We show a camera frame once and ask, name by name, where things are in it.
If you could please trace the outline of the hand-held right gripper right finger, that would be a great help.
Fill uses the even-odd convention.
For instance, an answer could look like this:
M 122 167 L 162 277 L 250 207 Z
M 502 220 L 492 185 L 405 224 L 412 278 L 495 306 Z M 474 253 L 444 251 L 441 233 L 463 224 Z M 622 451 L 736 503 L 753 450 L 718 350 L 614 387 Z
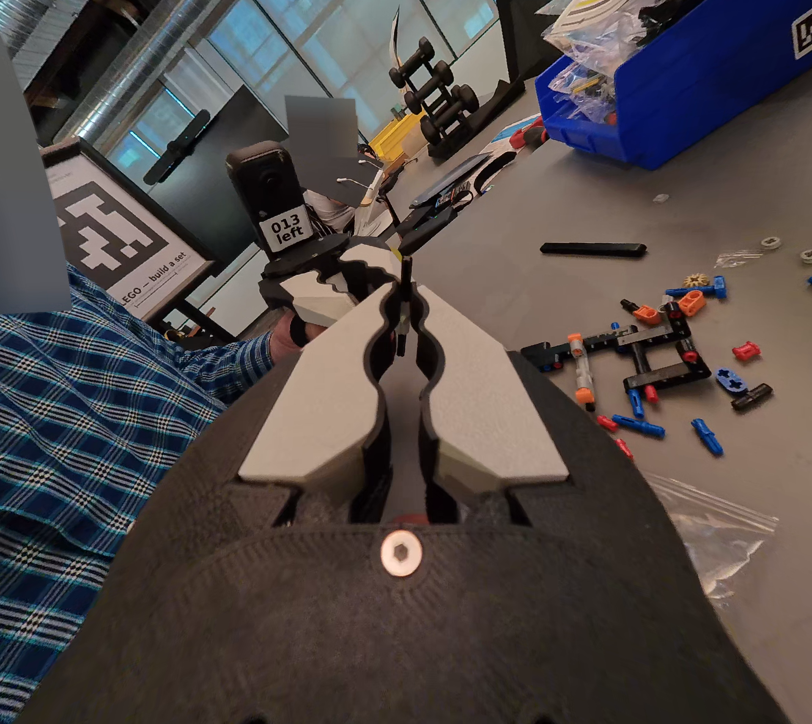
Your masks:
M 431 494 L 482 495 L 569 478 L 557 445 L 505 347 L 425 285 L 415 287 L 421 391 L 418 449 Z

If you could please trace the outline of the black lego axle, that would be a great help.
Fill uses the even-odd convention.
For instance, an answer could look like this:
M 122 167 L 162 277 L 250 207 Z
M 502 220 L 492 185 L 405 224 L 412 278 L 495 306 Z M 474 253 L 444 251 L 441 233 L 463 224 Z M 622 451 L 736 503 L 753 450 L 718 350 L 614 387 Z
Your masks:
M 396 331 L 396 354 L 403 357 L 406 353 L 407 337 L 411 327 L 412 258 L 409 255 L 403 255 L 401 259 L 401 284 L 399 293 L 401 316 Z

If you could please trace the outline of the person's left forearm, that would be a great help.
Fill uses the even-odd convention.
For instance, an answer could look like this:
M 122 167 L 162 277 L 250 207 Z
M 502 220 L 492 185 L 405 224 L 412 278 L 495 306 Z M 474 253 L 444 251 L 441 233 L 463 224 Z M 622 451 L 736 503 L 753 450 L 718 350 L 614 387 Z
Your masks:
M 1 719 L 82 626 L 159 481 L 274 364 L 188 351 L 67 265 L 71 307 L 1 321 Z

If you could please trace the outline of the scattered small lego pieces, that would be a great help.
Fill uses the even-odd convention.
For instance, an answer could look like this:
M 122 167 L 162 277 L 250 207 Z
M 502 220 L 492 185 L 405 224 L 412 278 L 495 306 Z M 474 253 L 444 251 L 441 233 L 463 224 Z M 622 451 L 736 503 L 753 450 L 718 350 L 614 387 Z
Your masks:
M 711 281 L 710 286 L 702 287 L 697 290 L 689 291 L 684 287 L 667 290 L 665 293 L 665 301 L 658 309 L 645 306 L 636 306 L 629 301 L 622 301 L 621 305 L 624 309 L 630 311 L 638 322 L 644 323 L 647 328 L 649 328 L 650 326 L 660 322 L 657 312 L 667 302 L 675 301 L 686 313 L 687 319 L 689 319 L 705 306 L 707 296 L 715 297 L 718 300 L 723 300 L 727 297 L 727 284 L 724 276 L 716 276 Z M 716 383 L 719 384 L 727 394 L 732 396 L 731 407 L 736 413 L 748 413 L 754 410 L 757 406 L 764 404 L 768 399 L 774 396 L 775 392 L 770 385 L 761 383 L 755 386 L 749 386 L 730 368 L 719 368 L 712 370 L 711 373 L 711 378 L 714 378 Z M 632 413 L 632 417 L 624 417 L 621 415 L 606 417 L 601 415 L 597 418 L 597 421 L 599 425 L 603 425 L 604 428 L 613 433 L 618 432 L 620 428 L 627 428 L 636 431 L 639 434 L 657 439 L 662 439 L 665 437 L 666 432 L 664 428 L 649 423 L 645 419 L 645 416 L 644 418 L 635 417 L 633 408 Z

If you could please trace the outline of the black display screen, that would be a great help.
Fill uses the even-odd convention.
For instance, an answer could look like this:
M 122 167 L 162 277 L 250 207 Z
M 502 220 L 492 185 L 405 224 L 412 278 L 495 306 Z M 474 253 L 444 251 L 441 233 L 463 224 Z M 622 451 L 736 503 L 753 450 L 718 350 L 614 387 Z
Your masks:
M 188 115 L 180 100 L 160 93 L 154 105 L 169 105 L 167 120 L 146 112 L 125 133 L 107 158 L 176 221 L 227 265 L 255 241 L 256 233 L 228 177 L 229 153 L 260 141 L 285 143 L 288 133 L 244 85 L 212 116 L 190 153 L 161 183 L 144 177 L 168 142 L 184 129 Z

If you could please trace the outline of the black electronic device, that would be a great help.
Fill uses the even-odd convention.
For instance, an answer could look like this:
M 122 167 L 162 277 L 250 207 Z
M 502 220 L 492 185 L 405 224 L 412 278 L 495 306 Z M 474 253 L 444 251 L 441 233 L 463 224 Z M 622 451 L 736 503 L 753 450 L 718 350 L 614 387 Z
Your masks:
M 397 229 L 401 238 L 398 247 L 401 257 L 412 256 L 456 217 L 457 211 L 450 205 L 440 211 L 432 206 L 422 206 L 412 211 Z

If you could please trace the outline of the dark tablet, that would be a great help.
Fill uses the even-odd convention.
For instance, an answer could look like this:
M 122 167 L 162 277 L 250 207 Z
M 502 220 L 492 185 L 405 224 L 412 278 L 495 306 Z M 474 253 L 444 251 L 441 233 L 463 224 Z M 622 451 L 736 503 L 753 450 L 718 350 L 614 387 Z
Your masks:
M 480 153 L 465 159 L 432 184 L 427 190 L 421 192 L 421 194 L 411 202 L 409 208 L 415 210 L 423 205 L 430 204 L 449 187 L 454 186 L 460 180 L 467 179 L 473 171 L 477 170 L 489 160 L 491 160 L 491 153 Z

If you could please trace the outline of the yellow storage bin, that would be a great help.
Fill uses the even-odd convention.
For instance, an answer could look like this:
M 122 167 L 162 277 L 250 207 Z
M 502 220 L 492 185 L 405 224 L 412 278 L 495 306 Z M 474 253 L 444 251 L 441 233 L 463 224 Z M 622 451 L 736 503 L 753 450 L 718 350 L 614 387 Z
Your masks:
M 410 110 L 400 120 L 392 120 L 370 140 L 370 146 L 379 160 L 390 164 L 402 154 L 410 156 L 412 150 L 419 151 L 426 141 L 421 131 L 421 120 L 425 111 L 414 114 Z

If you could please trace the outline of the framed marker sign board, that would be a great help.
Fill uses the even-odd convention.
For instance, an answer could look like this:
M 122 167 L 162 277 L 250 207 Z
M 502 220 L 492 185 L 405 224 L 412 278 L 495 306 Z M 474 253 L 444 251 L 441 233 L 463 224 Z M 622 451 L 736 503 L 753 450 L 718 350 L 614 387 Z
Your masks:
M 214 255 L 83 139 L 40 148 L 66 260 L 150 321 L 218 267 Z

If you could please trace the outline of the black dumbbell rack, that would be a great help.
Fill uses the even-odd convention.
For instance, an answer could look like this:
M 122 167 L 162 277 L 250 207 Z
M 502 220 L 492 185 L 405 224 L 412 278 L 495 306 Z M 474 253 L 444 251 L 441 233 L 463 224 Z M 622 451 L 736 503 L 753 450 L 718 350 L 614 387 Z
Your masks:
M 421 38 L 407 60 L 395 60 L 391 82 L 403 92 L 405 107 L 420 116 L 420 129 L 428 153 L 447 160 L 475 135 L 474 115 L 480 104 L 468 85 L 456 85 L 450 66 L 443 60 L 432 63 L 434 49 Z

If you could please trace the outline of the long black bar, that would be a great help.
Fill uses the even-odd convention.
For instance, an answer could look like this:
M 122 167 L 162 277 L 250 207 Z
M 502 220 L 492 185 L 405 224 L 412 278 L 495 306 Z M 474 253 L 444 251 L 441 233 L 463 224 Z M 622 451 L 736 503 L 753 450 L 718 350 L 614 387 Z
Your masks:
M 644 243 L 543 243 L 544 255 L 566 257 L 601 257 L 639 259 L 647 253 Z

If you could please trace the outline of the red and black tool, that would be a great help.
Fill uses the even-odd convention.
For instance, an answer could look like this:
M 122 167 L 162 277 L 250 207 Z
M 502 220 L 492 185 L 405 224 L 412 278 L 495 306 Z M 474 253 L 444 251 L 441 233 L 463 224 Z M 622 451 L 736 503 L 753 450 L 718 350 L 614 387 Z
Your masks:
M 517 152 L 524 148 L 535 151 L 549 139 L 543 117 L 539 115 L 532 123 L 517 129 L 509 138 L 509 144 Z

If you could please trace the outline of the clear zip bag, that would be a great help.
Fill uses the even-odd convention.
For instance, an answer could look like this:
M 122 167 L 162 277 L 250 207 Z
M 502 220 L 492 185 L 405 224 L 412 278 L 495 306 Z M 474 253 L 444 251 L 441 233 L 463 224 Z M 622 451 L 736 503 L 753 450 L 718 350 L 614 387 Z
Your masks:
M 710 602 L 722 609 L 734 595 L 733 578 L 776 533 L 779 519 L 644 471 L 670 517 Z

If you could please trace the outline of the blue bin with printed tag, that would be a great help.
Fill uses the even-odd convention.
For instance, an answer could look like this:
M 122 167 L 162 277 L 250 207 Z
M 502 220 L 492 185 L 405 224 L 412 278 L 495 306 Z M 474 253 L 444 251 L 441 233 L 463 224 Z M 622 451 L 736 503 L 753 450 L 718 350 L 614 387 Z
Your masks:
M 620 65 L 614 123 L 594 123 L 535 80 L 549 137 L 655 170 L 810 69 L 811 0 L 709 0 Z

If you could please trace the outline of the black lego frame assembly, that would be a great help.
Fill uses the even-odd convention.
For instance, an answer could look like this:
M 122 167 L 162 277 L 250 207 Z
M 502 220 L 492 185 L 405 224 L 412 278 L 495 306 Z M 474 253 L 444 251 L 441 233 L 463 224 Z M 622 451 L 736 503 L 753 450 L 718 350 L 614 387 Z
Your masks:
M 613 351 L 617 355 L 628 357 L 634 365 L 634 374 L 624 380 L 624 391 L 635 417 L 644 418 L 643 402 L 657 403 L 660 391 L 703 381 L 712 375 L 694 344 L 683 309 L 675 301 L 671 301 L 657 315 L 660 322 L 647 329 L 625 325 L 591 336 L 572 333 L 562 344 L 534 344 L 521 349 L 521 354 L 543 373 L 562 370 L 566 362 L 573 361 L 576 368 L 575 399 L 589 413 L 595 413 L 597 408 L 591 356 L 598 352 Z M 674 347 L 678 361 L 653 369 L 648 351 L 667 345 Z

